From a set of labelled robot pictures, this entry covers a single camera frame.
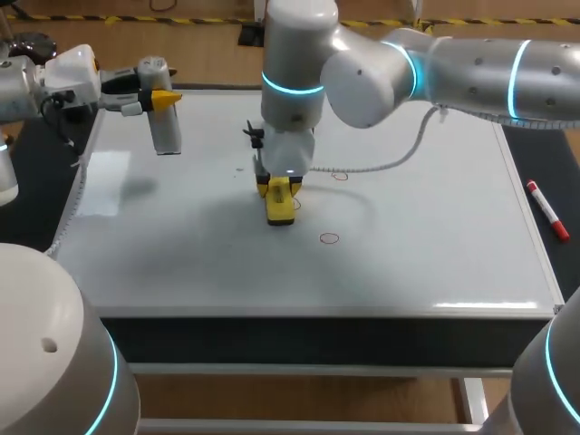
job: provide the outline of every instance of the white table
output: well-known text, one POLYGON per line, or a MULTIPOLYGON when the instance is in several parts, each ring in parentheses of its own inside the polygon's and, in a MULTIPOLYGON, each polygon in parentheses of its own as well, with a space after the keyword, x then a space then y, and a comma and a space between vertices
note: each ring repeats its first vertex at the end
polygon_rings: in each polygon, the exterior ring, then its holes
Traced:
MULTIPOLYGON (((253 151, 242 133, 246 119, 260 121, 259 99, 259 92, 253 91, 185 92, 179 103, 183 154, 172 157, 154 154, 144 117, 100 114, 89 144, 87 189, 58 261, 101 316, 547 321, 554 307, 563 303, 499 127, 457 112, 443 123, 435 117, 419 151, 405 165, 351 175, 347 181, 309 173, 297 196, 301 208, 295 224, 270 227, 256 193, 253 151), (323 244, 319 239, 323 233, 335 233, 340 240, 323 244)), ((396 160, 413 143, 427 109, 426 104, 408 103, 376 128, 354 130, 326 107, 315 130, 314 163, 356 168, 396 160)), ((256 372, 254 366, 199 364, 133 368, 256 372)), ((360 375, 414 372, 318 366, 261 369, 360 375)), ((467 380, 465 386, 468 396, 480 399, 480 382, 467 380)), ((472 410, 475 423, 483 419, 483 403, 472 410)), ((143 429, 246 428, 269 433, 476 429, 306 426, 145 421, 143 429)))

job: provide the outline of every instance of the yellow block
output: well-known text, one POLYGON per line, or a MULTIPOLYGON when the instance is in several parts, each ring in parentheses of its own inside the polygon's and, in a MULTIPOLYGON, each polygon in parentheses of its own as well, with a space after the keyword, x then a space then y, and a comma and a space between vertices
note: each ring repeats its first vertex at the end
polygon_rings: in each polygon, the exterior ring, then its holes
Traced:
POLYGON ((295 219, 294 201, 288 177, 273 177, 265 197, 269 225, 292 225, 295 219))
POLYGON ((179 100, 181 100, 180 93, 175 93, 171 91, 153 91, 151 93, 151 102, 153 103, 153 110, 154 111, 164 111, 168 107, 172 106, 179 100))
POLYGON ((267 184, 257 184, 257 191, 260 194, 260 197, 264 198, 266 196, 266 193, 268 191, 268 185, 267 184))
POLYGON ((293 197, 296 196, 296 193, 298 193, 298 190, 300 190, 301 187, 302 183, 292 183, 292 185, 290 186, 290 193, 292 193, 293 197))

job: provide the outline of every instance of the white marker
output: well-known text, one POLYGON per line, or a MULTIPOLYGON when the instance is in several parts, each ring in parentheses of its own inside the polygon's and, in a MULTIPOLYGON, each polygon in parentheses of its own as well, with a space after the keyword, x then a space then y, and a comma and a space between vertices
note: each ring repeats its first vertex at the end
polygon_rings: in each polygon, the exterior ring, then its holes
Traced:
POLYGON ((540 191, 536 182, 530 179, 527 182, 526 187, 529 190, 529 193, 532 195, 532 197, 534 197, 540 208, 542 208, 542 211, 546 215, 547 219, 550 221, 550 224, 552 225, 552 228, 556 232, 556 235, 558 236, 560 241, 567 242, 568 240, 570 240, 570 235, 564 228, 564 224, 560 222, 560 219, 558 219, 558 216, 548 204, 546 197, 540 191))

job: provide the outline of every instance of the cable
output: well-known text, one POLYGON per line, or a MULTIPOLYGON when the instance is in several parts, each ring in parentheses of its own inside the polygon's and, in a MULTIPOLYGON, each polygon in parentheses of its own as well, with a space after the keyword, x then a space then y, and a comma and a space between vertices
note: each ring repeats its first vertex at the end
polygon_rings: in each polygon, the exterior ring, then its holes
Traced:
POLYGON ((496 124, 506 125, 508 127, 518 127, 528 130, 574 130, 580 129, 580 121, 540 121, 540 120, 515 120, 508 116, 492 115, 474 111, 463 111, 468 115, 481 118, 482 120, 495 122, 496 124))
POLYGON ((66 218, 66 221, 64 222, 63 228, 56 234, 53 243, 50 245, 50 247, 44 251, 44 253, 50 257, 52 257, 56 253, 56 250, 63 242, 64 237, 66 236, 66 231, 68 227, 71 225, 71 222, 76 216, 76 212, 78 211, 79 206, 81 205, 82 194, 84 193, 84 187, 87 183, 87 172, 89 165, 86 162, 85 157, 83 155, 79 156, 79 159, 77 160, 76 163, 72 165, 72 167, 77 165, 79 166, 79 171, 81 172, 81 181, 79 182, 79 189, 77 191, 76 198, 74 199, 71 212, 69 213, 69 216, 66 218))
POLYGON ((14 3, 12 3, 10 5, 10 7, 12 7, 12 9, 16 12, 16 15, 18 16, 18 18, 20 18, 21 20, 29 20, 32 17, 19 5, 16 5, 14 3))
POLYGON ((387 164, 384 164, 381 166, 372 166, 370 168, 348 169, 348 168, 325 168, 325 167, 320 167, 320 166, 314 166, 314 167, 310 168, 310 170, 312 170, 314 172, 343 172, 345 174, 359 174, 359 173, 364 173, 364 172, 378 172, 380 170, 387 170, 387 169, 396 168, 396 167, 402 165, 408 159, 410 159, 413 156, 413 154, 415 154, 415 152, 417 151, 417 149, 421 145, 421 142, 423 140, 423 136, 425 134, 425 130, 427 129, 427 124, 429 123, 429 120, 437 111, 441 111, 443 109, 444 108, 441 108, 440 106, 435 106, 435 107, 431 107, 427 111, 427 113, 425 113, 425 116, 423 116, 423 120, 420 122, 420 127, 419 127, 419 131, 417 132, 417 138, 415 139, 415 143, 413 143, 413 146, 411 147, 411 149, 407 151, 407 154, 402 156, 400 159, 395 160, 394 162, 387 163, 387 164))
POLYGON ((44 100, 42 100, 42 102, 40 103, 39 112, 40 112, 41 117, 43 118, 44 123, 52 131, 54 131, 56 136, 58 136, 58 138, 60 140, 62 140, 65 144, 70 145, 71 147, 74 148, 74 142, 63 133, 63 128, 62 128, 62 124, 61 124, 61 114, 59 112, 59 110, 62 108, 62 106, 63 106, 63 100, 61 100, 61 98, 58 95, 50 95, 50 96, 44 98, 44 100), (54 111, 56 113, 56 125, 54 125, 52 122, 50 122, 50 120, 46 116, 46 111, 45 111, 46 105, 49 102, 52 104, 54 111))
POLYGON ((157 9, 157 8, 153 7, 153 0, 149 0, 149 9, 151 10, 151 12, 168 12, 171 9, 174 9, 177 5, 178 5, 178 0, 173 0, 173 5, 162 8, 162 9, 157 9))

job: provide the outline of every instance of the drawn circle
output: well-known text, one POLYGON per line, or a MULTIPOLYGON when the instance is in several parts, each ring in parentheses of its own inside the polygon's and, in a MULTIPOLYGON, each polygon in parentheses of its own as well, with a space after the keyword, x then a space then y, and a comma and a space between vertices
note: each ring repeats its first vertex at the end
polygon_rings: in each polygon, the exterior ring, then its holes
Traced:
POLYGON ((341 238, 335 233, 323 233, 320 235, 320 241, 325 245, 334 245, 341 238))
POLYGON ((348 179, 348 174, 345 172, 333 172, 333 179, 336 181, 346 181, 348 179))

